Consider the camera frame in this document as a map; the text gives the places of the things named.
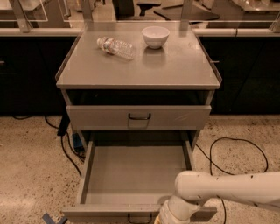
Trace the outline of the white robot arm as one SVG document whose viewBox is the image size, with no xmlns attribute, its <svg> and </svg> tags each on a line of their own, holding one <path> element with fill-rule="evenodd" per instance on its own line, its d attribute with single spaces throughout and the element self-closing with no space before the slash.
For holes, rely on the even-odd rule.
<svg viewBox="0 0 280 224">
<path fill-rule="evenodd" d="M 280 172 L 212 176 L 182 171 L 175 178 L 175 192 L 164 202 L 154 224 L 189 224 L 190 218 L 212 198 L 280 210 Z"/>
</svg>

